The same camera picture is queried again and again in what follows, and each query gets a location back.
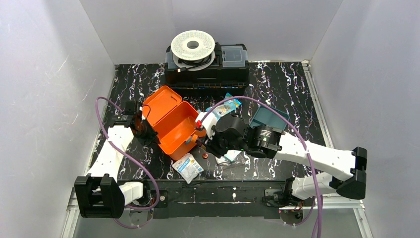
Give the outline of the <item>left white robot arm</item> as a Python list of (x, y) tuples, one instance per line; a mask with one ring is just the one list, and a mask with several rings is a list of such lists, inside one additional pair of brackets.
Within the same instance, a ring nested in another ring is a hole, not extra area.
[(157, 206), (160, 191), (150, 172), (153, 189), (144, 181), (118, 181), (118, 171), (123, 158), (128, 158), (144, 168), (139, 161), (127, 154), (134, 138), (141, 142), (152, 142), (157, 133), (142, 116), (142, 104), (129, 101), (124, 109), (116, 106), (118, 113), (105, 128), (96, 110), (105, 142), (94, 164), (86, 175), (78, 176), (74, 182), (80, 215), (84, 218), (120, 218), (125, 208), (137, 211), (150, 210)]

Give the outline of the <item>orange medicine box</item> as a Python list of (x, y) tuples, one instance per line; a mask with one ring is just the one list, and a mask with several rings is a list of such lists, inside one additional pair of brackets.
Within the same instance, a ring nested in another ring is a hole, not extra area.
[(175, 161), (196, 146), (186, 142), (191, 136), (205, 136), (205, 130), (196, 130), (198, 115), (189, 102), (168, 86), (160, 87), (143, 102), (143, 117), (157, 133), (159, 147)]

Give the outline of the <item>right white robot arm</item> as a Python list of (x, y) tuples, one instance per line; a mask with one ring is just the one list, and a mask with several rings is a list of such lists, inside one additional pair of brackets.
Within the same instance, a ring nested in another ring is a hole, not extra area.
[(364, 199), (367, 186), (367, 150), (338, 150), (305, 141), (271, 125), (248, 125), (228, 114), (220, 119), (200, 113), (196, 126), (206, 130), (198, 143), (220, 157), (228, 151), (244, 151), (255, 158), (291, 161), (314, 167), (321, 173), (308, 178), (289, 178), (282, 194), (272, 195), (278, 203), (306, 200), (317, 194), (337, 193), (355, 200)]

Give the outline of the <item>clear bag with teal packet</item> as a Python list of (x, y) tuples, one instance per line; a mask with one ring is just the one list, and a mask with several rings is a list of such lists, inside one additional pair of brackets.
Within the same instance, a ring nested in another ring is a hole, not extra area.
[(216, 158), (216, 162), (221, 166), (242, 165), (245, 163), (243, 151), (229, 150), (224, 156)]

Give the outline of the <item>white blue medicine sachet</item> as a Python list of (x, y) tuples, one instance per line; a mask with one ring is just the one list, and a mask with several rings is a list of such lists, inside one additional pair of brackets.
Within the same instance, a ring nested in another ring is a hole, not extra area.
[(194, 178), (204, 171), (190, 153), (185, 154), (181, 159), (174, 162), (172, 167), (182, 176), (187, 184), (190, 184)]

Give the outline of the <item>teal divided tray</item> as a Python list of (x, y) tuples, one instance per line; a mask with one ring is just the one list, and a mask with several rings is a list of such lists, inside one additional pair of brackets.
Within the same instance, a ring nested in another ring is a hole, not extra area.
[(287, 127), (287, 123), (283, 119), (279, 118), (271, 110), (262, 106), (258, 108), (249, 124), (251, 128), (260, 125), (267, 125), (281, 130), (285, 130)]

